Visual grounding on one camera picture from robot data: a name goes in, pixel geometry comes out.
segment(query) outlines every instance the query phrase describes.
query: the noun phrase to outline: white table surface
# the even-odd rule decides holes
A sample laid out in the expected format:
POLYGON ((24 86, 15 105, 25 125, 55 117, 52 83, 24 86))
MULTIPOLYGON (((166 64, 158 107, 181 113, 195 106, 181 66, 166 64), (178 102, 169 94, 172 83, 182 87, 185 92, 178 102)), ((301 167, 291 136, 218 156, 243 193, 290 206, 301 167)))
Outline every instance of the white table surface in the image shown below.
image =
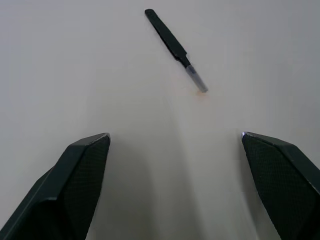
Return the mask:
POLYGON ((318 0, 2 0, 0 226, 67 145, 109 132, 87 239, 279 239, 240 134, 291 142, 320 167, 319 10, 318 0))

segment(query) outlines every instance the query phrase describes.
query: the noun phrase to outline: white background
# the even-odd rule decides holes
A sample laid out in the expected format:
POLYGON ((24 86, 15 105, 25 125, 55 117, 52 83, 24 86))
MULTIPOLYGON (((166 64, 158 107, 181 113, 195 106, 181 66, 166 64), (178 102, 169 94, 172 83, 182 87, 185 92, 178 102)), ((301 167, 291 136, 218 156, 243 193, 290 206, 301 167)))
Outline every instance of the white background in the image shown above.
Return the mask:
POLYGON ((87 239, 279 239, 240 135, 291 142, 320 167, 319 10, 318 0, 2 0, 0 226, 67 145, 109 132, 87 239))

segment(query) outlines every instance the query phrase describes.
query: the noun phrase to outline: carbon fiber texture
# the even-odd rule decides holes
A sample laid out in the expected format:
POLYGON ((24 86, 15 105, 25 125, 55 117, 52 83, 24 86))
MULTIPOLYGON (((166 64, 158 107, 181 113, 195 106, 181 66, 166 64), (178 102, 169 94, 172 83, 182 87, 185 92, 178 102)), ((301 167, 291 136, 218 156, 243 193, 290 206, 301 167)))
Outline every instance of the carbon fiber texture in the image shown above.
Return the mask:
POLYGON ((242 142, 256 190, 281 239, 303 239, 317 206, 314 189, 274 145, 248 135, 242 142))
POLYGON ((99 140, 85 151, 62 192, 62 204, 77 240, 86 239, 96 209, 107 160, 108 140, 99 140))

